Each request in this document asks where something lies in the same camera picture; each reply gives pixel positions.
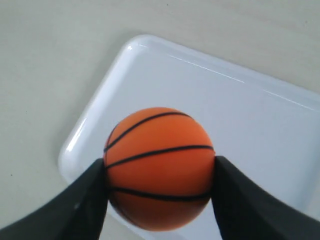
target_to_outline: toy basketball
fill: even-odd
[[[105,144],[110,202],[142,229],[182,227],[209,201],[214,156],[209,136],[189,115],[165,107],[135,112]]]

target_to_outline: white tray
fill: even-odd
[[[154,106],[193,116],[218,155],[285,203],[319,212],[320,96],[150,35],[123,47],[62,147],[68,183],[102,157],[120,120]],[[110,205],[108,212],[146,240],[221,239],[211,205],[187,226],[160,233],[133,227]]]

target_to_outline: basketball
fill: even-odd
[[[182,227],[210,199],[214,158],[208,134],[189,115],[166,107],[135,112],[105,144],[110,203],[139,228]]]

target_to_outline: orange ball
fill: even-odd
[[[206,131],[187,114],[166,107],[135,112],[105,144],[110,203],[142,229],[182,227],[210,199],[214,157]]]

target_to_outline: table surface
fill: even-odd
[[[153,34],[320,93],[320,2],[0,1],[0,226],[67,184],[60,148],[121,46]],[[112,239],[139,239],[111,217]]]

